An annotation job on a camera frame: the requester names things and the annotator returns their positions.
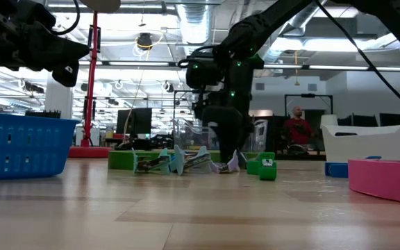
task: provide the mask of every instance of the red pole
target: red pole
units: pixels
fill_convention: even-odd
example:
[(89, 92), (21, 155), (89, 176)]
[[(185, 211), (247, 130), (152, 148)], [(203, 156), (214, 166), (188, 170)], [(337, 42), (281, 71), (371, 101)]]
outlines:
[(93, 37), (94, 42), (92, 45), (92, 53), (90, 55), (90, 69), (89, 69), (89, 81), (87, 83), (87, 110), (86, 118), (84, 122), (84, 136), (81, 140), (82, 147), (90, 146), (90, 127), (92, 123), (92, 101), (94, 99), (94, 77), (95, 77), (95, 66), (97, 65), (97, 54), (98, 54), (98, 12), (94, 11), (94, 23), (93, 23)]

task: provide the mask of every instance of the red shirt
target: red shirt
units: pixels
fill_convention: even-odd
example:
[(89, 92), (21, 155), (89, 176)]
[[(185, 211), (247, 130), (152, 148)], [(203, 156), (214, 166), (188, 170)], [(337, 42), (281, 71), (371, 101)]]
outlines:
[(294, 144), (308, 144), (308, 140), (313, 134), (310, 124), (304, 119), (289, 119), (284, 127)]

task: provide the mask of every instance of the white pillar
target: white pillar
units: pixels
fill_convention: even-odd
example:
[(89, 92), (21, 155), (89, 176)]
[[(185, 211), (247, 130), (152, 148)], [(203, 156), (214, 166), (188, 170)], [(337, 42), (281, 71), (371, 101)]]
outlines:
[(55, 81), (52, 73), (47, 76), (46, 111), (61, 111), (61, 119), (72, 119), (72, 106), (74, 105), (74, 89), (65, 87)]

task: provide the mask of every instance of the cable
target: cable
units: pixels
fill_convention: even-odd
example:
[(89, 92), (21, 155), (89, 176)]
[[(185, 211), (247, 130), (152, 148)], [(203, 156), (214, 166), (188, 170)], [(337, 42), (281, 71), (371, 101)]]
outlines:
[(319, 97), (328, 107), (330, 107), (331, 108), (331, 105), (330, 104), (328, 104), (325, 100), (324, 100), (324, 98), (323, 97)]
[[(147, 56), (146, 56), (146, 60), (149, 59), (149, 54), (151, 53), (151, 50), (148, 49), (147, 50)], [(126, 118), (126, 122), (124, 122), (124, 137), (123, 137), (123, 143), (126, 143), (126, 132), (127, 132), (127, 128), (128, 128), (128, 124), (129, 124), (129, 118), (131, 117), (131, 113), (133, 110), (133, 106), (135, 104), (135, 100), (137, 99), (137, 95), (138, 95), (138, 90), (140, 90), (140, 86), (142, 84), (143, 81), (143, 75), (144, 75), (144, 69), (142, 71), (142, 75), (140, 77), (140, 82), (138, 83), (137, 89), (135, 91), (135, 96), (133, 97), (133, 101), (132, 101), (132, 106), (131, 106), (131, 111), (129, 111), (128, 117)]]
[(378, 71), (376, 66), (374, 66), (373, 62), (365, 55), (365, 53), (361, 49), (359, 49), (358, 45), (351, 37), (351, 35), (347, 32), (347, 30), (345, 30), (345, 28), (342, 27), (342, 25), (340, 25), (333, 16), (331, 16), (331, 14), (325, 9), (325, 7), (320, 3), (319, 0), (315, 0), (315, 3), (319, 6), (322, 12), (325, 13), (325, 15), (344, 33), (348, 40), (357, 48), (359, 54), (364, 58), (365, 62), (367, 62), (371, 70), (376, 73), (376, 75), (382, 80), (382, 82), (384, 82), (384, 84), (386, 84), (387, 87), (393, 92), (393, 94), (396, 95), (396, 97), (400, 100), (400, 94), (393, 88), (393, 86), (390, 85), (390, 83), (388, 83), (387, 79), (383, 77), (383, 75)]
[(339, 18), (341, 18), (345, 14), (345, 12), (347, 12), (349, 9), (351, 9), (351, 7), (353, 7), (353, 6), (349, 6), (344, 11), (342, 11), (342, 13), (340, 13), (340, 15), (339, 15)]
[(133, 45), (132, 54), (133, 54), (134, 56), (141, 57), (141, 56), (143, 56), (145, 53), (146, 53), (146, 51), (139, 51), (139, 50), (138, 50), (137, 43), (135, 43), (135, 44)]
[(80, 5), (78, 4), (77, 0), (74, 0), (74, 3), (75, 3), (75, 11), (76, 11), (75, 22), (67, 30), (65, 30), (65, 31), (51, 31), (52, 34), (54, 34), (54, 35), (65, 35), (67, 33), (72, 32), (78, 26), (78, 23), (80, 22)]

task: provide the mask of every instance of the wooden floor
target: wooden floor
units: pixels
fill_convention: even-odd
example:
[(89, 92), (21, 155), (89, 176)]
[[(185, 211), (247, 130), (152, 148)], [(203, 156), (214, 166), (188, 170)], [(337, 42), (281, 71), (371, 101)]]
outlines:
[(278, 167), (262, 182), (69, 160), (56, 178), (0, 181), (0, 250), (400, 250), (400, 203), (349, 191), (322, 162)]

